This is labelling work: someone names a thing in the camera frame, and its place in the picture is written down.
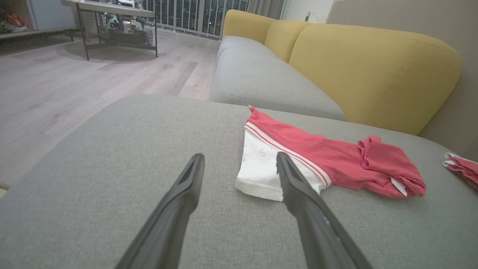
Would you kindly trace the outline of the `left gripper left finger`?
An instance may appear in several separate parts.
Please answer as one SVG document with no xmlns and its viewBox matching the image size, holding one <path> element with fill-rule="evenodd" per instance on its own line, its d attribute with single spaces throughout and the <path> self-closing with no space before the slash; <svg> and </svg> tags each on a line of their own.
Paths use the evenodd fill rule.
<svg viewBox="0 0 478 269">
<path fill-rule="evenodd" d="M 133 239 L 117 269 L 176 269 L 189 218 L 197 208 L 205 157 L 191 157 Z"/>
</svg>

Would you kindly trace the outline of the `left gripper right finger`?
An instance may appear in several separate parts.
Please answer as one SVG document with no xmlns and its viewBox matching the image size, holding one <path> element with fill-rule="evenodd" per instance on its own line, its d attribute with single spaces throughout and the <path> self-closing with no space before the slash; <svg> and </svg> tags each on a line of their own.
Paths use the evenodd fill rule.
<svg viewBox="0 0 478 269">
<path fill-rule="evenodd" d="M 345 228 L 287 153 L 276 157 L 283 202 L 297 219 L 309 269 L 372 268 Z"/>
</svg>

